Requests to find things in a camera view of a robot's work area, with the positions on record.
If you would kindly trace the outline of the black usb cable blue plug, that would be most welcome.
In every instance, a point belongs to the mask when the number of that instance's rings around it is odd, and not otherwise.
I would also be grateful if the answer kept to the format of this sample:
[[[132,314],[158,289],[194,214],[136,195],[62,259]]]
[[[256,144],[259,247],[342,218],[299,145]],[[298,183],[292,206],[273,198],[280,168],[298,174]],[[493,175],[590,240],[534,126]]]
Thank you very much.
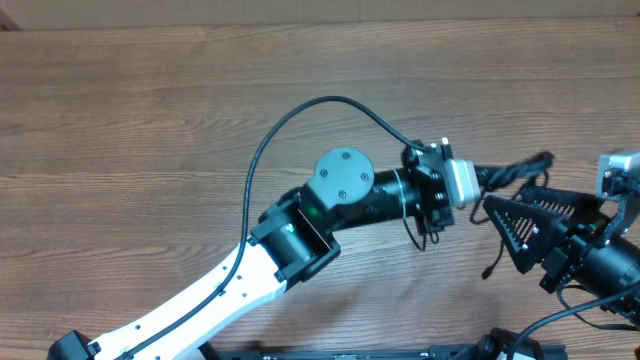
[[[505,166],[513,166],[514,167],[514,181],[513,182],[515,182],[518,179],[526,179],[527,181],[534,183],[535,179],[538,176],[542,175],[544,177],[543,185],[546,185],[547,182],[548,182],[548,179],[549,179],[548,169],[553,165],[553,160],[554,160],[554,155],[551,152],[543,151],[543,152],[540,152],[540,153],[534,155],[533,157],[531,157],[531,158],[529,158],[527,160],[523,160],[523,161],[520,161],[520,162],[512,163],[510,165],[505,165]],[[475,215],[476,215],[476,213],[478,211],[478,208],[479,208],[479,205],[483,201],[485,195],[487,193],[492,193],[492,192],[495,192],[495,191],[500,190],[500,189],[482,189],[480,187],[481,197],[474,203],[474,205],[472,207],[472,210],[471,210],[471,213],[470,213],[470,222],[472,224],[481,225],[481,224],[486,223],[489,220],[489,218],[476,219]]]

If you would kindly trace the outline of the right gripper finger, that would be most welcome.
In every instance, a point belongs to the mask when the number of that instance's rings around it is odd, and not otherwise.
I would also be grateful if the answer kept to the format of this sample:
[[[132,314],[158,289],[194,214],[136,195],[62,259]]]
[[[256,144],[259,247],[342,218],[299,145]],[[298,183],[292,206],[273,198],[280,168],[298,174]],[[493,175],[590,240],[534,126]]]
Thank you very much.
[[[594,195],[548,187],[531,186],[520,192],[521,202],[581,220],[597,221],[603,217],[603,201]]]
[[[566,214],[535,205],[488,196],[483,208],[521,274],[541,263],[566,230]]]

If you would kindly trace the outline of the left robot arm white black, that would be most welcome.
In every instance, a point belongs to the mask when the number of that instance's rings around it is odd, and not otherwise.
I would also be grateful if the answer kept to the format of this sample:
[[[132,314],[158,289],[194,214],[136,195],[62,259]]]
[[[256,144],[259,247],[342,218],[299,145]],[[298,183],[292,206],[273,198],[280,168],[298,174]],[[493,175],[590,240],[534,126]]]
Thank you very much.
[[[413,218],[422,237],[453,224],[452,211],[501,188],[508,167],[456,159],[448,144],[407,147],[398,169],[377,172],[355,148],[337,148],[313,176],[284,194],[219,265],[136,321],[91,340],[72,331],[48,360],[203,357],[215,335],[256,307],[306,282],[341,252],[335,232]]]

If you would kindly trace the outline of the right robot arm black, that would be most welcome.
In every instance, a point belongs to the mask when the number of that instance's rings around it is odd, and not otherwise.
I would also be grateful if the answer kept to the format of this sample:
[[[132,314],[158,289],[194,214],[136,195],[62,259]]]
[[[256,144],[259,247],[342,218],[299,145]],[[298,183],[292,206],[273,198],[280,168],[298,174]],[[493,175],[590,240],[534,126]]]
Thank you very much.
[[[552,294],[571,281],[598,298],[639,283],[639,247],[623,233],[639,217],[639,196],[617,196],[618,211],[601,211],[591,194],[528,187],[521,199],[489,196],[483,208],[516,269],[545,271],[539,286]]]

